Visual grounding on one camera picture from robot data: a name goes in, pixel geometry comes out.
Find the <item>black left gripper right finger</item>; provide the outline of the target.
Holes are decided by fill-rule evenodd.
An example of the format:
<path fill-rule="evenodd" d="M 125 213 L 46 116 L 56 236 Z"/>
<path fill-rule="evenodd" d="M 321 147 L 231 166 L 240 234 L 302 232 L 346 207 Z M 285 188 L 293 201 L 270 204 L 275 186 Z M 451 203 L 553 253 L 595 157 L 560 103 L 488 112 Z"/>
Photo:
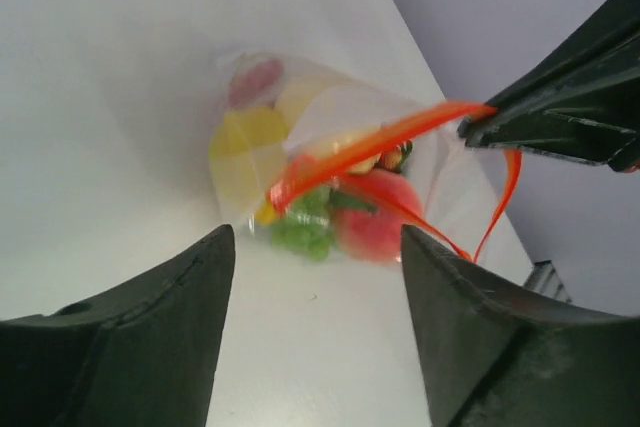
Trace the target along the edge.
<path fill-rule="evenodd" d="M 435 426 L 635 426 L 639 321 L 563 303 L 415 227 L 402 270 Z"/>

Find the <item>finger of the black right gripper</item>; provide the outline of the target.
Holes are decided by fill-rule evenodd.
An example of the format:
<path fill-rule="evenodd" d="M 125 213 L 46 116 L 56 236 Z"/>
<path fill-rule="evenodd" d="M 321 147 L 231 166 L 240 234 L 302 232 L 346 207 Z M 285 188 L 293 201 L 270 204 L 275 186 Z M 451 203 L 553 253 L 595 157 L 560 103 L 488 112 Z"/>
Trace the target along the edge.
<path fill-rule="evenodd" d="M 458 135 L 468 147 L 515 149 L 629 172 L 639 164 L 639 116 L 525 114 L 465 120 Z"/>
<path fill-rule="evenodd" d="M 639 0 L 606 0 L 536 67 L 488 101 L 499 114 L 639 38 Z"/>

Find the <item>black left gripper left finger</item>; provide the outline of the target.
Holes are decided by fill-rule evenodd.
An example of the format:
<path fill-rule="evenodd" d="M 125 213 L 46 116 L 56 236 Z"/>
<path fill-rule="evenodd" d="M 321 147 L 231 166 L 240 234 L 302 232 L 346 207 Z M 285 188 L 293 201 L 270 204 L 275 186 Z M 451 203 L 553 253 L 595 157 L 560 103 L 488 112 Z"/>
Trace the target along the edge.
<path fill-rule="evenodd" d="M 203 426 L 235 266 L 223 225 L 52 315 L 1 325 L 5 426 Z"/>

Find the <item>clear zip top bag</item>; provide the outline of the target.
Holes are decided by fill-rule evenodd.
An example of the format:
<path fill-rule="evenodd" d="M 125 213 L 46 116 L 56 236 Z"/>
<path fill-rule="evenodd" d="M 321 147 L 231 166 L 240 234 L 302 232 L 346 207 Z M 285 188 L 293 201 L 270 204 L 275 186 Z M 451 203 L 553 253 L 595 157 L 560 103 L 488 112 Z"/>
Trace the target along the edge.
<path fill-rule="evenodd" d="M 228 92 L 233 76 L 260 60 L 275 58 L 282 62 L 279 81 L 241 108 L 231 108 Z M 323 103 L 305 114 L 288 131 L 283 142 L 287 164 L 266 192 L 262 206 L 243 227 L 271 241 L 270 227 L 284 216 L 298 198 L 321 186 L 360 197 L 368 204 L 382 207 L 402 218 L 404 226 L 416 227 L 467 260 L 477 260 L 479 250 L 466 251 L 455 245 L 448 234 L 428 219 L 430 205 L 444 197 L 445 182 L 454 163 L 463 159 L 463 148 L 450 135 L 450 125 L 458 120 L 485 120 L 492 108 L 474 102 L 444 101 L 432 107 L 406 97 L 388 93 L 330 67 L 284 54 L 260 50 L 219 55 L 214 59 L 216 80 L 215 106 L 222 124 L 225 112 L 267 104 L 274 109 L 276 96 L 289 80 L 319 76 L 346 80 L 347 84 L 329 90 Z M 412 211 L 382 188 L 367 184 L 357 176 L 376 167 L 380 155 L 410 140 L 413 151 L 402 174 L 418 193 L 423 212 Z"/>

